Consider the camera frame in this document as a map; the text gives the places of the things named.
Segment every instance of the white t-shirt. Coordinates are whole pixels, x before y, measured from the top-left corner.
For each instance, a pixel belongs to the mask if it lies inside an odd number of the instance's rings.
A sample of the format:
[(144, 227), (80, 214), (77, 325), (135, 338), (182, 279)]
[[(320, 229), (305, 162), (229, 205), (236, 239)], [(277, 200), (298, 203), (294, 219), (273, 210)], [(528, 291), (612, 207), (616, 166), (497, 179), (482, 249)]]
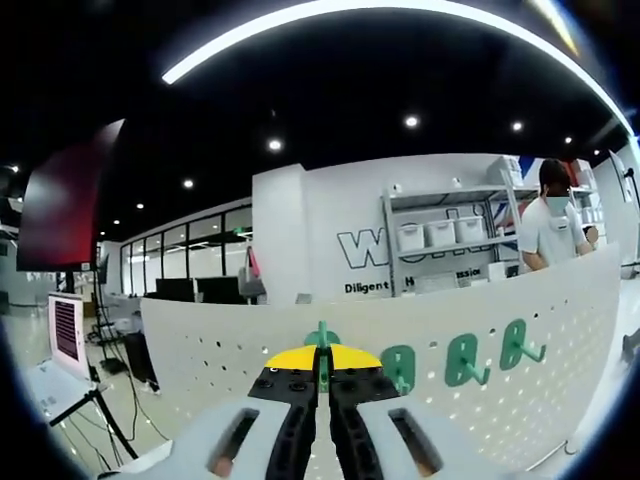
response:
[(538, 197), (522, 215), (522, 226), (518, 237), (521, 252), (539, 254), (547, 265), (555, 265), (578, 256), (576, 247), (587, 241), (582, 231), (578, 212), (569, 203), (564, 209), (568, 225), (563, 229), (554, 227), (559, 220), (554, 217), (545, 201)]

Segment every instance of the computer monitor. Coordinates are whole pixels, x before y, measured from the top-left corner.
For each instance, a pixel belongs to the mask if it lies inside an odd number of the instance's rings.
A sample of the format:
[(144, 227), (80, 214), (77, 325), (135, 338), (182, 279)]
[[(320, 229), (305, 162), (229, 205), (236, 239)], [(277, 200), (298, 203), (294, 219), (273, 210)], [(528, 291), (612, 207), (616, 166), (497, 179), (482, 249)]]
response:
[(49, 294), (49, 342), (55, 363), (78, 378), (90, 380), (80, 295)]
[(238, 292), (238, 277), (196, 278), (202, 303), (246, 305), (247, 300)]
[(154, 298), (162, 300), (195, 302), (193, 279), (191, 278), (156, 278), (155, 293)]

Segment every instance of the white column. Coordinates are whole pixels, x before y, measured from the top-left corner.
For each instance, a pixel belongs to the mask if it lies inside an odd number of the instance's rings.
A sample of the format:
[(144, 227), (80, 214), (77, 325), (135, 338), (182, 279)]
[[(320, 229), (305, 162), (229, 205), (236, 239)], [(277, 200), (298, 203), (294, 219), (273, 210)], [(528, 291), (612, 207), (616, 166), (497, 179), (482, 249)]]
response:
[(291, 165), (253, 177), (253, 245), (270, 305), (311, 292), (305, 173)]

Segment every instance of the face mask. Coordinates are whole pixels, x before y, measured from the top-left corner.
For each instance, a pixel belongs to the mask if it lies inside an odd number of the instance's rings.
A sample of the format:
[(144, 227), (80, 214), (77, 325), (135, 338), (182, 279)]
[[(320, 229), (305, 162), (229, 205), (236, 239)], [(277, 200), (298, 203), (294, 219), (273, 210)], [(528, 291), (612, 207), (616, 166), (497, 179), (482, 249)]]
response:
[(547, 197), (547, 205), (554, 215), (562, 215), (569, 204), (569, 197)]

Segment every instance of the window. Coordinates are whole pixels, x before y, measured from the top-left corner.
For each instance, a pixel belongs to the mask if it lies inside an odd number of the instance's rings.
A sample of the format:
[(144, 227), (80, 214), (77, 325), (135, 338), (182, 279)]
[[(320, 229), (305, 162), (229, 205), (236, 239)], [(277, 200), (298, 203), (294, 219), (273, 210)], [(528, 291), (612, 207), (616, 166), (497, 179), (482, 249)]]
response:
[(212, 217), (189, 225), (189, 275), (192, 278), (222, 276), (220, 224), (220, 217)]
[(253, 236), (251, 208), (232, 210), (225, 214), (225, 262), (228, 276), (238, 275), (244, 266), (247, 244)]
[(120, 250), (122, 253), (122, 293), (130, 295), (131, 288), (131, 244), (125, 245)]
[(144, 295), (144, 240), (138, 240), (133, 244), (131, 256), (131, 275), (133, 279), (133, 293)]
[(146, 239), (146, 283), (147, 293), (156, 291), (156, 278), (162, 278), (162, 235), (153, 235)]
[(186, 278), (186, 226), (181, 225), (164, 234), (164, 278)]

